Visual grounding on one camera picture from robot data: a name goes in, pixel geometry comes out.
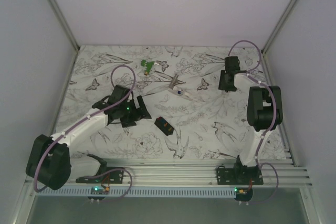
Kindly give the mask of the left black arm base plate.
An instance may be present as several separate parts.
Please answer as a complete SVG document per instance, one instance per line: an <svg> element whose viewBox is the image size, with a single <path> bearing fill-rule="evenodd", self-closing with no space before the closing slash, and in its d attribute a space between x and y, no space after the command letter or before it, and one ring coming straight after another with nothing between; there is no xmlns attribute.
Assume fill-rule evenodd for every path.
<svg viewBox="0 0 336 224"><path fill-rule="evenodd" d="M80 177L76 179L79 184L122 184L124 168L107 167L104 171L98 171L91 177Z"/></svg>

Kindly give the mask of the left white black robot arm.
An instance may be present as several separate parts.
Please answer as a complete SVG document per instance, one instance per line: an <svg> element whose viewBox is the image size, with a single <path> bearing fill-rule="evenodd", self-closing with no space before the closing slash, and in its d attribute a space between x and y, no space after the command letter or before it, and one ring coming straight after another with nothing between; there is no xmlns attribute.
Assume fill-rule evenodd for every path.
<svg viewBox="0 0 336 224"><path fill-rule="evenodd" d="M41 134L34 140L26 174L33 178L35 192L42 191L37 187L39 183L57 190L70 179L103 182L108 174L107 162L93 154L71 158L73 152L86 138L115 120L122 127L131 127L150 118L142 96L134 97L131 89L115 86L111 95L94 103L73 125L51 136Z"/></svg>

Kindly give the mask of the black fuse box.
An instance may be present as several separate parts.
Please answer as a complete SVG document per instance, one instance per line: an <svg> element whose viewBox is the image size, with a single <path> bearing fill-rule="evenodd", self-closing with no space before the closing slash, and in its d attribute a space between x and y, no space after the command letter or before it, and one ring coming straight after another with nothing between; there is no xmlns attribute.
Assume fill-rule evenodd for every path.
<svg viewBox="0 0 336 224"><path fill-rule="evenodd" d="M172 135L175 128L163 117L156 118L154 125L166 136Z"/></svg>

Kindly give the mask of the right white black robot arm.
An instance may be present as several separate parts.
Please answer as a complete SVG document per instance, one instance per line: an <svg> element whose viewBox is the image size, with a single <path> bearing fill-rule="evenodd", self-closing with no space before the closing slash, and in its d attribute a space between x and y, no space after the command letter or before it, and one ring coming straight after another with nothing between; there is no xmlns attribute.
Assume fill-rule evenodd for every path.
<svg viewBox="0 0 336 224"><path fill-rule="evenodd" d="M225 58L225 69L220 72L218 88L226 92L235 92L238 88L248 88L249 91L246 117L253 130L239 154L243 166L233 170L234 181L242 185L251 179L248 167L259 165L259 152L270 132L282 123L283 111L281 89L258 81L246 70L241 70L239 64L237 56Z"/></svg>

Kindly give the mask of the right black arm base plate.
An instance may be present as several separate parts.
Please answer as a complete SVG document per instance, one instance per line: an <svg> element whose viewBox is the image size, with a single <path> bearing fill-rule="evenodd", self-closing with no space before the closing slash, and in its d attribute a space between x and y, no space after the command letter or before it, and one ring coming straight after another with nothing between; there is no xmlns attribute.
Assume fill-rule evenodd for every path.
<svg viewBox="0 0 336 224"><path fill-rule="evenodd" d="M263 185L261 170L255 167L225 168L219 166L216 169L216 179L218 185Z"/></svg>

